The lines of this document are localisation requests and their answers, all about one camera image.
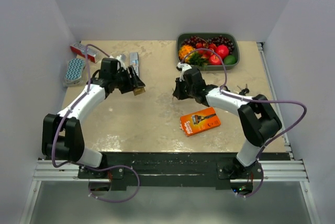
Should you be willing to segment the black padlock keys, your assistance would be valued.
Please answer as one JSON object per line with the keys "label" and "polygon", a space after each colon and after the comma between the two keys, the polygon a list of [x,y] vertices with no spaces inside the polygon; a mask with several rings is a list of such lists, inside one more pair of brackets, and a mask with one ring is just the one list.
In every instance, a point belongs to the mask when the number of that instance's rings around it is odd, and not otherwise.
{"label": "black padlock keys", "polygon": [[238,94],[241,96],[246,96],[250,92],[248,85],[246,84],[244,87],[237,86],[239,88]]}

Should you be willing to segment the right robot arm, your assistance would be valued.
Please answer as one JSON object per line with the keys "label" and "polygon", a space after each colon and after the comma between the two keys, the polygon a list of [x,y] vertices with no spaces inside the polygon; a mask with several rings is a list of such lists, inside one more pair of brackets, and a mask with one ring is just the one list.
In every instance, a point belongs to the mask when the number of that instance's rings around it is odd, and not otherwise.
{"label": "right robot arm", "polygon": [[282,123],[267,98],[242,96],[206,84],[199,69],[189,64],[178,64],[180,77],[175,80],[173,96],[178,100],[192,98],[207,107],[225,110],[239,117],[245,142],[236,157],[222,171],[228,178],[246,178],[255,165],[266,141],[282,128]]}

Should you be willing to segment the brass padlock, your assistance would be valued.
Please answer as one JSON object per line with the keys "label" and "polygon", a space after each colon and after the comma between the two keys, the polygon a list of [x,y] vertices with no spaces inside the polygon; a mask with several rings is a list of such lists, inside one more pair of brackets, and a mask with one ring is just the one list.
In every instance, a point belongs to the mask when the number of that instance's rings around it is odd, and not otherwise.
{"label": "brass padlock", "polygon": [[145,90],[144,87],[135,88],[135,89],[133,90],[133,94],[134,94],[134,96],[137,96],[137,95],[143,94],[145,91],[146,91],[146,90]]}

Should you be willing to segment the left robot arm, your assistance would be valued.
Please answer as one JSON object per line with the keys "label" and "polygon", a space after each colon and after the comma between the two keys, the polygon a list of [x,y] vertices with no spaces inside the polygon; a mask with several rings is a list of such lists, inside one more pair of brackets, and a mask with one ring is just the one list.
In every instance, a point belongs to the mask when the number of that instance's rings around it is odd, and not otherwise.
{"label": "left robot arm", "polygon": [[118,89],[122,94],[143,92],[144,82],[130,65],[121,60],[102,59],[100,69],[89,79],[80,95],[57,114],[47,114],[42,125],[42,153],[55,160],[65,160],[89,166],[96,178],[108,173],[103,155],[85,146],[82,123],[109,94]]}

